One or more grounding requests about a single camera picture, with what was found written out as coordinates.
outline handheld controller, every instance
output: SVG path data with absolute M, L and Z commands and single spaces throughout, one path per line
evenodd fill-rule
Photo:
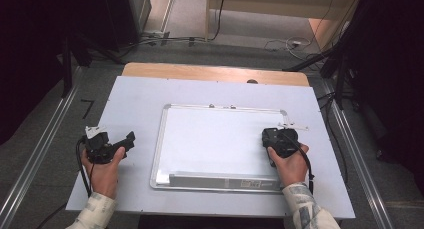
M 91 139 L 84 136 L 84 144 L 87 149 L 88 160 L 94 164 L 109 163 L 115 155 L 115 152 L 120 147 L 125 147 L 125 154 L 123 158 L 127 157 L 127 152 L 134 147 L 134 140 L 134 132 L 130 132 L 126 139 L 113 145 L 108 143 L 109 138 L 107 136 L 107 132 L 101 132 Z
M 297 139 L 298 135 L 294 129 L 265 128 L 262 131 L 262 145 L 265 149 L 274 148 L 277 155 L 282 158 L 287 158 L 299 150 L 300 143 Z M 271 159 L 270 164 L 275 167 L 275 163 Z

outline white sleeve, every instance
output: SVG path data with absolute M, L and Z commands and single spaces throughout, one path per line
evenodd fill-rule
M 115 200 L 93 192 L 74 224 L 67 229 L 106 228 L 116 204 Z
M 293 213 L 293 222 L 300 228 L 340 228 L 333 216 L 315 202 L 304 183 L 294 183 L 283 189 L 284 196 Z

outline cable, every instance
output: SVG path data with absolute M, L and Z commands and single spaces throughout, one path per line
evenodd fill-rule
M 282 44 L 284 44 L 285 42 L 284 41 L 282 41 L 282 40 L 271 40 L 271 41 L 267 41 L 266 43 L 265 43 L 265 46 L 264 46 L 264 50 L 265 51 L 269 51 L 269 52 L 276 52 L 276 51 L 279 51 L 281 48 L 284 48 L 284 46 L 282 46 L 282 47 L 279 47 L 279 48 L 277 48 L 277 49 L 267 49 L 266 47 L 268 46 L 268 44 L 269 43 L 271 43 L 271 42 L 281 42 Z
M 87 178 L 86 178 L 85 173 L 84 173 L 84 168 L 82 167 L 81 152 L 79 150 L 79 147 L 82 144 L 82 142 L 83 142 L 83 138 L 80 138 L 77 142 L 77 145 L 76 145 L 76 148 L 75 148 L 75 153 L 76 153 L 76 157 L 77 157 L 78 168 L 80 170 L 81 177 L 82 177 L 82 180 L 84 182 L 85 190 L 87 191 L 88 197 L 90 197 L 91 196 L 91 186 L 88 185 Z
M 224 0 L 221 0 L 221 7 L 219 8 L 219 15 L 218 15 L 218 29 L 216 30 L 215 36 L 212 39 L 208 39 L 213 41 L 218 36 L 219 31 L 221 30 L 221 13 L 222 13 L 222 7 L 224 6 Z
M 218 10 L 217 9 L 215 9 L 215 12 L 214 12 L 214 20 L 215 20 L 215 22 L 216 22 L 216 12 L 217 12 Z
M 296 144 L 296 142 L 293 139 L 291 139 L 290 137 L 288 137 L 284 133 L 281 133 L 281 135 L 283 135 L 284 137 L 286 137 L 287 139 L 289 139 L 289 141 L 293 145 L 295 145 L 297 147 L 297 150 L 300 152 L 300 154 L 302 155 L 303 159 L 305 160 L 306 166 L 308 167 L 308 171 L 309 171 L 309 174 L 308 174 L 308 178 L 309 178 L 309 191 L 311 191 L 311 194 L 314 194 L 314 177 L 315 176 L 312 174 L 311 162 L 309 161 L 308 156 L 302 150 L 302 148 Z
M 313 42 L 313 41 L 315 40 L 316 35 L 317 35 L 317 32 L 318 32 L 318 29 L 319 29 L 319 27 L 321 26 L 321 23 L 322 23 L 322 21 L 324 20 L 324 18 L 327 16 L 328 12 L 330 12 L 331 6 L 333 5 L 333 1 L 334 1 L 334 0 L 331 0 L 331 1 L 330 1 L 330 5 L 328 6 L 327 12 L 324 14 L 324 16 L 323 16 L 323 17 L 321 18 L 321 20 L 319 21 L 318 26 L 317 26 L 317 28 L 315 29 L 314 36 L 313 36 L 313 37 L 312 37 L 312 39 L 311 39 L 311 42 Z
M 325 94 L 323 96 L 317 97 L 317 101 L 320 101 L 320 100 L 322 100 L 325 97 L 330 97 L 330 96 L 334 95 L 334 93 L 335 92 L 330 92 L 330 93 L 327 93 L 327 94 Z
M 325 115 L 326 116 L 325 127 L 330 129 L 331 135 L 333 136 L 334 140 L 336 141 L 337 148 L 339 149 L 340 156 L 341 156 L 342 162 L 343 162 L 343 168 L 344 168 L 344 180 L 343 181 L 347 185 L 348 182 L 349 182 L 349 177 L 348 177 L 349 174 L 348 174 L 348 171 L 347 171 L 346 157 L 345 157 L 345 155 L 342 151 L 342 148 L 340 146 L 340 142 L 337 139 L 336 134 L 333 131 L 333 128 L 331 127 L 330 118 L 329 118 L 330 108 L 331 108 L 331 105 L 333 104 L 333 101 L 334 101 L 335 92 L 332 92 L 332 93 L 329 93 L 329 94 L 331 94 L 331 95 L 330 95 L 328 101 L 323 106 L 323 107 L 325 107 L 325 114 L 326 114 Z
M 91 170 L 90 170 L 90 176 L 89 176 L 89 178 L 88 178 L 88 181 L 90 182 L 90 191 L 91 191 L 91 177 L 93 176 L 93 170 L 94 170 L 94 160 L 93 160 L 93 165 L 91 166 Z
M 151 39 L 142 40 L 139 43 L 130 45 L 128 47 L 124 47 L 124 49 L 125 48 L 129 48 L 129 49 L 126 52 L 122 53 L 121 55 L 117 55 L 116 57 L 122 58 L 122 57 L 126 56 L 133 48 L 135 48 L 138 45 L 150 44 L 150 43 L 161 42 L 161 41 L 174 41 L 174 42 L 190 42 L 190 41 L 195 41 L 197 43 L 207 43 L 207 42 L 205 42 L 204 38 L 202 38 L 202 37 L 175 37 L 175 38 L 156 38 L 155 37 L 155 38 L 151 38 Z M 92 57 L 99 58 L 99 59 L 96 59 L 98 61 L 100 61 L 100 60 L 101 61 L 106 61 L 106 60 L 109 59 L 109 58 L 103 57 L 103 56 L 97 56 L 97 55 L 93 55 L 93 54 L 90 54 L 90 55 Z
M 349 12 L 350 12 L 350 10 L 352 9 L 353 5 L 355 5 L 355 2 L 356 2 L 356 1 L 357 1 L 357 0 L 353 0 L 353 1 L 352 1 L 352 3 L 350 4 L 349 9 L 347 10 L 347 12 L 345 13 L 345 15 L 343 16 L 343 18 L 342 18 L 342 20 L 341 20 L 342 22 L 343 22 L 343 21 L 345 21 L 345 19 L 346 19 L 347 15 L 349 14 Z M 339 35 L 338 35 L 339 40 L 340 40 L 340 38 L 342 37 L 343 33 L 347 30 L 347 28 L 348 28 L 349 26 L 347 26 L 346 28 L 344 28 L 344 30 L 343 30 L 343 27 L 341 27 L 341 28 L 340 28 L 340 32 L 339 32 Z M 328 41 L 328 42 L 327 42 L 327 44 L 325 44 L 325 46 L 324 46 L 323 48 L 327 47 L 329 43 L 330 43 L 330 41 Z
M 305 61 L 306 59 L 301 58 L 300 56 L 298 56 L 298 55 L 296 55 L 296 54 L 294 54 L 294 53 L 292 52 L 292 49 L 290 49 L 290 48 L 289 48 L 289 43 L 288 43 L 288 41 L 289 41 L 289 39 L 287 39 L 287 40 L 286 40 L 286 49 L 287 49 L 287 51 L 289 51 L 289 52 L 290 52 L 290 54 L 292 54 L 292 56 L 296 57 L 297 59 L 300 59 L 300 60 L 302 60 L 302 61 Z
M 66 207 L 66 204 L 68 204 L 67 202 L 65 202 L 65 204 L 63 204 L 62 206 L 60 206 L 59 208 L 57 208 L 54 212 L 52 212 L 50 215 L 48 215 L 41 223 L 40 225 L 38 225 L 38 227 L 36 229 L 41 229 L 43 228 L 43 226 L 50 220 L 52 219 L 58 212 L 60 212 L 61 210 L 63 210 Z

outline hand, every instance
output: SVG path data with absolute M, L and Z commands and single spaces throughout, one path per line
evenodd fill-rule
M 300 144 L 300 148 L 307 153 L 309 147 Z M 268 147 L 268 153 L 277 166 L 278 175 L 284 186 L 291 185 L 296 182 L 304 182 L 308 167 L 299 151 L 287 158 L 281 158 L 272 147 Z
M 118 164 L 124 157 L 124 153 L 125 148 L 120 147 L 111 162 L 108 164 L 93 165 L 87 158 L 87 151 L 85 149 L 82 151 L 81 162 L 85 167 L 88 177 L 91 178 L 91 185 L 94 192 L 115 199 L 118 185 Z

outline wooden edge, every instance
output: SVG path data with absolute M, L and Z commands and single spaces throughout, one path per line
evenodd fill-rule
M 300 72 L 265 71 L 248 68 L 195 66 L 165 63 L 128 63 L 122 76 L 172 78 L 184 80 L 241 82 L 255 80 L 259 84 L 307 86 Z

